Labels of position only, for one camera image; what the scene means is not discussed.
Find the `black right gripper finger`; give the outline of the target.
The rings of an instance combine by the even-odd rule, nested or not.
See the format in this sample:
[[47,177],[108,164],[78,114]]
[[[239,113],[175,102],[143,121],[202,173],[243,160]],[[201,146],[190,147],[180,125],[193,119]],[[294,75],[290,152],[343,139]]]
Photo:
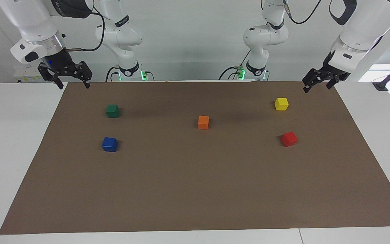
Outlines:
[[45,81],[56,84],[60,90],[64,88],[62,81],[59,79],[59,74],[48,68],[45,63],[39,63],[38,71]]
[[86,89],[90,88],[90,80],[92,78],[92,71],[88,67],[87,63],[82,61],[75,65],[74,77],[82,81]]

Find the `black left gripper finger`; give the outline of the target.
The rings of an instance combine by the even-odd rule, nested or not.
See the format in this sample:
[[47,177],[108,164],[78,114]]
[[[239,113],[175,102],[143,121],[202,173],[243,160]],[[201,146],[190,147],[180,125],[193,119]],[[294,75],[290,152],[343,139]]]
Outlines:
[[308,71],[308,73],[302,79],[302,82],[304,83],[303,91],[305,93],[308,93],[310,89],[313,88],[313,86],[324,81],[323,72],[323,69],[315,68],[312,68],[310,71]]
[[334,87],[334,85],[336,85],[337,83],[339,83],[341,81],[340,79],[340,76],[339,75],[334,75],[331,77],[331,79],[327,82],[326,84],[326,87],[327,89],[331,89]]

